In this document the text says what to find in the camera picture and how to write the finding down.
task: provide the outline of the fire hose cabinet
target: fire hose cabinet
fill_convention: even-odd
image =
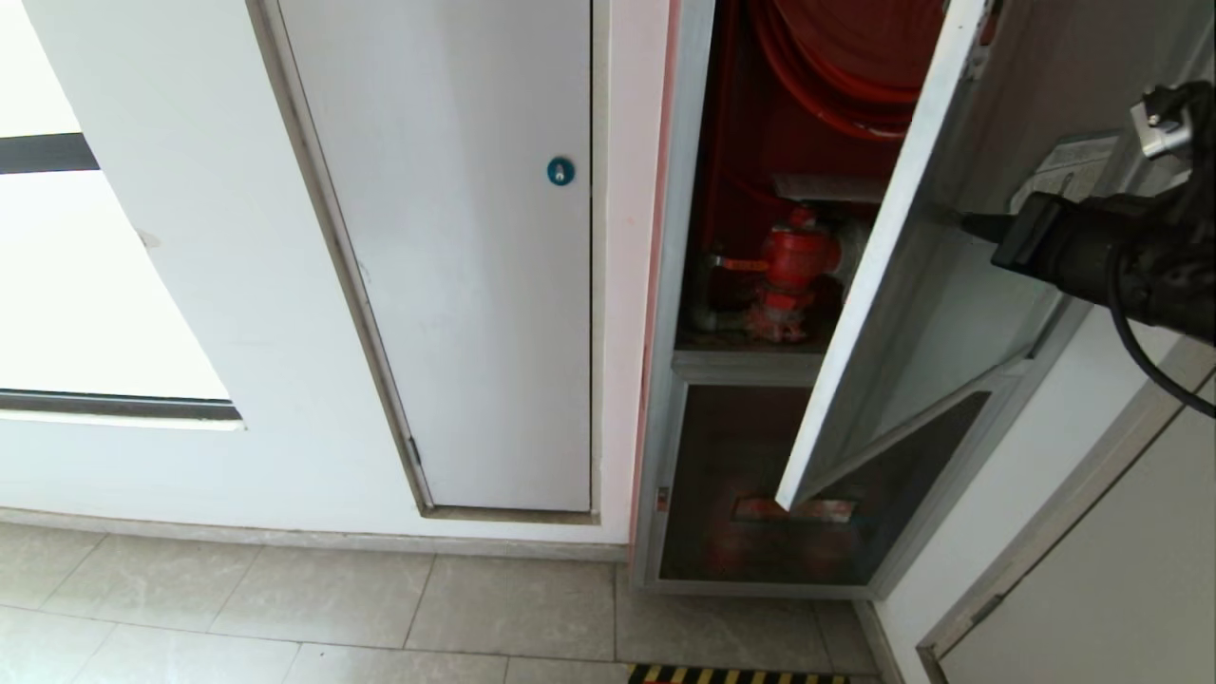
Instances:
[[[1161,190],[1128,107],[1212,50],[1169,1],[681,4],[635,587],[895,585],[1088,308],[959,213]]]

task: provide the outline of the white door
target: white door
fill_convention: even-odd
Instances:
[[[589,510],[590,1],[282,13],[434,503]]]
[[[992,267],[995,247],[964,235],[953,212],[1008,212],[1060,141],[1128,129],[1127,111],[1149,86],[1176,83],[1197,45],[1211,50],[1201,0],[1169,0],[1169,11],[1135,0],[1017,1],[1003,5],[976,72],[964,68],[974,33],[952,28],[974,29],[973,5],[983,2],[950,4],[955,21],[945,22],[778,489],[784,506],[969,398],[985,403],[959,426],[958,449],[983,436],[1060,297]],[[1119,178],[1108,173],[1094,194],[1116,191]]]
[[[1212,385],[1206,387],[1207,400]],[[1216,424],[1183,409],[941,660],[950,684],[1211,682]]]

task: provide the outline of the white wall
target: white wall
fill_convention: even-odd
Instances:
[[[27,0],[90,145],[243,432],[0,421],[0,506],[624,543],[666,6],[613,2],[599,526],[418,516],[242,0]]]
[[[1165,357],[1178,336],[1135,325]],[[1013,540],[1144,385],[1096,307],[907,574],[874,607],[908,684],[928,684],[916,646]]]

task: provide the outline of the cabinet door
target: cabinet door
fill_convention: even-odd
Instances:
[[[434,503],[589,510],[590,1],[281,7]]]
[[[992,392],[976,426],[1000,410],[1060,297],[990,265],[993,247],[962,234],[955,212],[1006,212],[1059,141],[1127,129],[1144,90],[1176,82],[1194,60],[1211,16],[1194,0],[1171,0],[1171,11],[1133,0],[1118,11],[1103,0],[1007,2],[992,45],[969,57],[978,5],[951,4],[782,478],[784,506],[976,391]],[[1120,164],[1109,166],[1097,194],[1120,190]]]

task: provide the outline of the open cabinet door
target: open cabinet door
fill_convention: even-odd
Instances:
[[[1014,1],[979,46],[981,5],[951,4],[777,493],[787,509],[927,430],[951,426],[933,444],[947,460],[984,436],[1066,302],[990,265],[993,247],[958,230],[957,212],[1015,211],[1077,146],[1090,166],[1070,197],[1126,189],[1128,107],[1186,77],[1210,35],[1210,6],[1193,0]]]

